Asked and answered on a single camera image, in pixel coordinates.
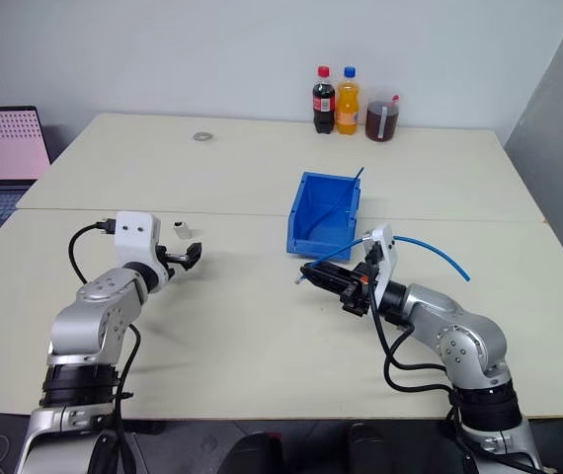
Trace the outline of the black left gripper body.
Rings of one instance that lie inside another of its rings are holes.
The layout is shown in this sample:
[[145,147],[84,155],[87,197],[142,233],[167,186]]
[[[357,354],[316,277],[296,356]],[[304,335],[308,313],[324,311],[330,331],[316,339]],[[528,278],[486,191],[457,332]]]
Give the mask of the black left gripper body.
[[168,251],[163,245],[155,246],[156,270],[160,284],[167,284],[175,275],[175,270],[169,266]]

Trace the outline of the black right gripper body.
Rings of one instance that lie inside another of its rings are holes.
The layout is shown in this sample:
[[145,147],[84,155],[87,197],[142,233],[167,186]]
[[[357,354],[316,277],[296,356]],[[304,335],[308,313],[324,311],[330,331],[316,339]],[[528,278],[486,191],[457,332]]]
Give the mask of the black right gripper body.
[[374,246],[365,256],[364,261],[358,263],[353,270],[342,269],[342,275],[347,282],[340,293],[343,309],[356,316],[363,316],[370,307],[370,300],[374,296],[375,277],[378,274],[379,250]]

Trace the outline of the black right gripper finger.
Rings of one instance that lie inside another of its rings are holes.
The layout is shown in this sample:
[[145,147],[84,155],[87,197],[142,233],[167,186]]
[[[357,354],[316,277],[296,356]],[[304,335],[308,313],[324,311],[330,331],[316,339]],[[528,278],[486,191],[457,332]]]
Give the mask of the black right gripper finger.
[[354,279],[358,279],[360,274],[331,264],[329,262],[320,262],[304,264],[300,268],[301,275],[312,283],[350,283]]
[[349,298],[354,294],[354,283],[346,277],[339,276],[307,276],[313,285],[336,294],[339,298]]

